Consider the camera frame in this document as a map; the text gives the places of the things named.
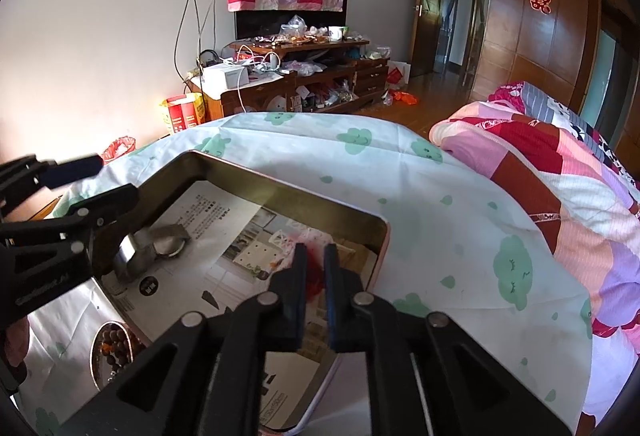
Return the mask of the pink patchwork quilt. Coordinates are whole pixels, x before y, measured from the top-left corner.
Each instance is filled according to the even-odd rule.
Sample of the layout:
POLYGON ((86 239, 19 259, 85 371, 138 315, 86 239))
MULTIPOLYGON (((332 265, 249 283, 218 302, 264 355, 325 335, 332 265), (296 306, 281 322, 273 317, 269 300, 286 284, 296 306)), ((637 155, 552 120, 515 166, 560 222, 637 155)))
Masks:
POLYGON ((602 420, 639 359, 639 185, 604 138, 527 82, 498 87, 428 139, 503 188, 588 291, 593 344, 582 411, 602 420))

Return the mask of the red yellow carton box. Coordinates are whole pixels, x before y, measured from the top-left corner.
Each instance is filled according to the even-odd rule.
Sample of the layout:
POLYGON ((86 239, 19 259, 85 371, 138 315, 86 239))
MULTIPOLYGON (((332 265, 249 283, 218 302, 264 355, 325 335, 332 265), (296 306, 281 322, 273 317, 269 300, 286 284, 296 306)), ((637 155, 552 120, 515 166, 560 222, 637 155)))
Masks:
POLYGON ((200 92, 169 97, 160 103, 160 110, 171 134, 199 126, 206 119, 204 100, 200 92))

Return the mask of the printed paper sheet in tin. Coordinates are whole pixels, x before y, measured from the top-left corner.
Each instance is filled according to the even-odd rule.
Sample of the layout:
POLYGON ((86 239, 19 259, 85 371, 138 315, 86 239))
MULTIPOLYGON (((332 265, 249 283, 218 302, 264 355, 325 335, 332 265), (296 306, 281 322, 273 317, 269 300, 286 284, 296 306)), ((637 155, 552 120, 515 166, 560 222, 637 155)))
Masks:
MULTIPOLYGON (((342 267, 368 288, 380 251, 352 231, 362 215, 273 179, 243 189, 197 180, 144 211, 142 225, 122 240, 115 270, 100 283, 149 342, 190 310, 220 316, 264 292, 298 242, 335 243, 342 267)), ((300 432, 337 367, 322 286, 310 288, 302 347, 266 358, 259 424, 268 434, 300 432)))

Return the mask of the white box on cabinet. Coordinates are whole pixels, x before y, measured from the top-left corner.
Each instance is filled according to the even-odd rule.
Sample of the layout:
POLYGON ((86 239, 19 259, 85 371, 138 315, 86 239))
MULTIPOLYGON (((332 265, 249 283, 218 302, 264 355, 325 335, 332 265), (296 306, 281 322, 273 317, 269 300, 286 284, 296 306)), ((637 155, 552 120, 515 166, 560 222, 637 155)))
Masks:
POLYGON ((202 89, 210 98, 219 99, 223 92, 238 89, 249 81, 245 66, 218 63, 203 70, 202 89))

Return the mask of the white mug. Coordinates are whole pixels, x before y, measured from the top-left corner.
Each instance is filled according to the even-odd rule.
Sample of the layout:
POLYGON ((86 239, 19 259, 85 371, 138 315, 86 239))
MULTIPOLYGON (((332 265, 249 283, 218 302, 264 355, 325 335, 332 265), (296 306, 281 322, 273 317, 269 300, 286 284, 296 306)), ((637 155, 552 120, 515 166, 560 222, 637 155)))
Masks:
POLYGON ((341 42, 344 38, 344 26, 329 26, 328 37, 331 42, 341 42))

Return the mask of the black television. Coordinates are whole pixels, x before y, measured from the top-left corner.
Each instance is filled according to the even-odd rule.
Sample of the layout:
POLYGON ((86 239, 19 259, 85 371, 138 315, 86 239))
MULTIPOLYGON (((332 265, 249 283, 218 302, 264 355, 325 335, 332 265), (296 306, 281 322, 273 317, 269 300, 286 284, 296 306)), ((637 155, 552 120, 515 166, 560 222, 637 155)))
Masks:
POLYGON ((344 26, 344 11, 315 10, 241 10, 234 14, 234 30, 237 40, 249 40, 258 36, 278 34, 281 26, 295 16, 305 21, 306 26, 344 26))

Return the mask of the wooden door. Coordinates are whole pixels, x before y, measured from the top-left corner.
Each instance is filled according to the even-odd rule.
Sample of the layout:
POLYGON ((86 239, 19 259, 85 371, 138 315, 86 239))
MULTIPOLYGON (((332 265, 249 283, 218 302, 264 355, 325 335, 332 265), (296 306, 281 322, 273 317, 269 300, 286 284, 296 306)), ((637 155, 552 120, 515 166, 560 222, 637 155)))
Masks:
POLYGON ((444 0, 416 0, 410 40, 411 77, 433 72, 444 0))

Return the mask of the orange object on floor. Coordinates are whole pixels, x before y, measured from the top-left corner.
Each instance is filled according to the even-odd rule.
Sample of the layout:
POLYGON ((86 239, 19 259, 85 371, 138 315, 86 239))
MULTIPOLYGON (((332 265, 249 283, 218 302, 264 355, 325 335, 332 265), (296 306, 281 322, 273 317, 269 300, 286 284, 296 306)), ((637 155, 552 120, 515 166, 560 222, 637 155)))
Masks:
POLYGON ((419 99, 416 96, 402 90, 391 89, 390 96, 392 96, 393 102, 402 102, 407 106, 416 106, 419 103, 419 99))

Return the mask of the wooden TV cabinet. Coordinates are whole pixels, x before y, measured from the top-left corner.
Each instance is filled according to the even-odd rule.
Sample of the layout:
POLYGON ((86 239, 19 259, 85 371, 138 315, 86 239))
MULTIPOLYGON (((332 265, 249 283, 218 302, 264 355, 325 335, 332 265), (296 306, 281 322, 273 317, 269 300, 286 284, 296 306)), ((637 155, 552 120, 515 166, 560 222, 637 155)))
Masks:
POLYGON ((241 112, 349 113, 385 92, 388 57, 367 54, 366 40, 308 40, 290 44, 235 42, 220 63, 245 66, 246 85, 210 98, 202 89, 202 66, 186 88, 203 96, 206 118, 241 112))

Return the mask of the pink Genji tin box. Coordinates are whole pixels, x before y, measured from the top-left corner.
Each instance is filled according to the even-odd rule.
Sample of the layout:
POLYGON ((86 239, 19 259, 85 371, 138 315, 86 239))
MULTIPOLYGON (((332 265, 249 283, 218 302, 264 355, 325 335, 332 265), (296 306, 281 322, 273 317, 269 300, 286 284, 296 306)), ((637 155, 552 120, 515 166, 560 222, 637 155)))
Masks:
POLYGON ((99 284, 115 309, 147 343, 190 310, 207 317, 232 312, 264 292, 295 243, 329 239, 342 267, 372 289, 390 240, 390 224, 318 193, 187 151, 139 188, 130 234, 178 224, 191 240, 130 282, 115 271, 99 284))

